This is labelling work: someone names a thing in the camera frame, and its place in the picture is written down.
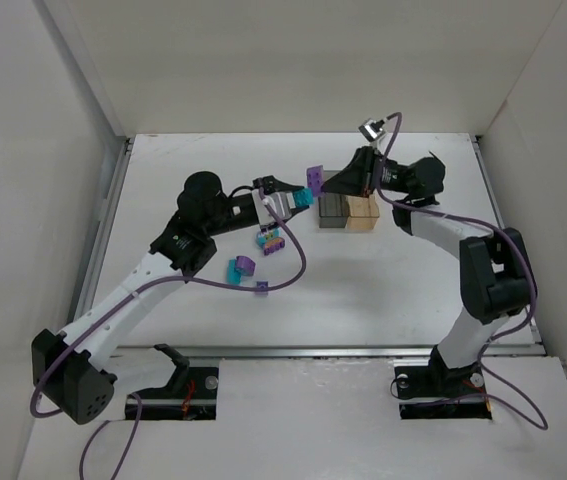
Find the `teal lego brick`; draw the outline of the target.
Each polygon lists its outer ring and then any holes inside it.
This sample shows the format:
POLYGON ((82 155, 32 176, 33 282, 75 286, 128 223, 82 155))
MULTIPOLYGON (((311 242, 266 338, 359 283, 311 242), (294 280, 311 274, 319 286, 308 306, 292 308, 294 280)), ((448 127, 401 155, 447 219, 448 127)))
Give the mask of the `teal lego brick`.
POLYGON ((298 189, 288 194, 294 208, 309 207, 314 203, 314 196, 309 188, 298 189))

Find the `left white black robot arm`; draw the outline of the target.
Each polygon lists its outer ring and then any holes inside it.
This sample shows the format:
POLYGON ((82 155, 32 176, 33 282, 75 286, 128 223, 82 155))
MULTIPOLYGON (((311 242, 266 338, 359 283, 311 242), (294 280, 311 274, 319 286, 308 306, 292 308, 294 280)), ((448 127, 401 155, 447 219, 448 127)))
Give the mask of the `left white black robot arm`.
POLYGON ((157 344, 132 357, 115 350, 164 299, 188 283, 205 284, 198 273, 217 252, 215 236, 257 227, 285 229, 313 201, 308 188, 273 176, 257 178, 240 195, 224 193, 221 179, 199 171, 184 182, 177 210, 132 272, 97 306, 31 343, 35 418, 64 413, 76 424, 96 419, 118 396, 148 389, 179 392, 189 361, 157 344))

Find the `purple lego brick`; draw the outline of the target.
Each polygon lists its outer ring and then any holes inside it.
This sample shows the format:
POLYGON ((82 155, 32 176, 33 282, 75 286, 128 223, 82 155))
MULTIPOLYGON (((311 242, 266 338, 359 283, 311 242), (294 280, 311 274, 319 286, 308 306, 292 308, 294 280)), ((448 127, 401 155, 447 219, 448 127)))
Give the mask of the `purple lego brick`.
POLYGON ((323 195, 324 168, 322 165, 308 167, 306 169, 306 185, 314 198, 323 195))

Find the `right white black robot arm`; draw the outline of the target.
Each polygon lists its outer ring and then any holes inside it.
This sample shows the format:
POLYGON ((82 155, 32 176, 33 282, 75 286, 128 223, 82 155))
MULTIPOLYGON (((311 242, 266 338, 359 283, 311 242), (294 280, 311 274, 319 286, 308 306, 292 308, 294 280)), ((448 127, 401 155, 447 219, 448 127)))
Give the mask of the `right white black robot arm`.
POLYGON ((432 395, 477 373, 484 346, 509 318, 531 306, 536 294, 517 230, 497 230, 439 209, 436 197, 444 189, 445 173, 435 155, 401 165, 372 147, 360 147, 347 166, 322 185, 325 193, 360 198, 384 191, 402 194, 392 207, 394 224, 458 260, 462 310, 449 333, 433 347, 422 371, 432 395))

